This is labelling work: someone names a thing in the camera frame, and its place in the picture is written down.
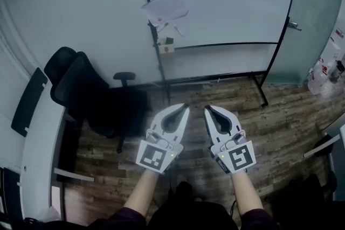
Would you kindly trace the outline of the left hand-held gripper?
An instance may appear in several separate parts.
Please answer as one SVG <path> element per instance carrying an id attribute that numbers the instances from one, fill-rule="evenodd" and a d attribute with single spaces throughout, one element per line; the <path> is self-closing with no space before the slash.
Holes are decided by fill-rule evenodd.
<path id="1" fill-rule="evenodd" d="M 190 107 L 179 103 L 158 112 L 140 142 L 136 164 L 165 174 L 183 150 L 182 137 L 187 126 Z"/>

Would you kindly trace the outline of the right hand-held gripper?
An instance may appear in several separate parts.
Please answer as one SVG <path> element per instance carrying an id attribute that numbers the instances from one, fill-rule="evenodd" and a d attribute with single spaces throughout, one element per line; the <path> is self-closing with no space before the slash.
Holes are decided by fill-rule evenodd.
<path id="1" fill-rule="evenodd" d="M 207 105 L 204 107 L 204 119 L 212 145 L 212 158 L 225 173 L 234 174 L 257 163 L 252 141 L 246 139 L 246 133 L 241 130 L 233 113 Z"/>

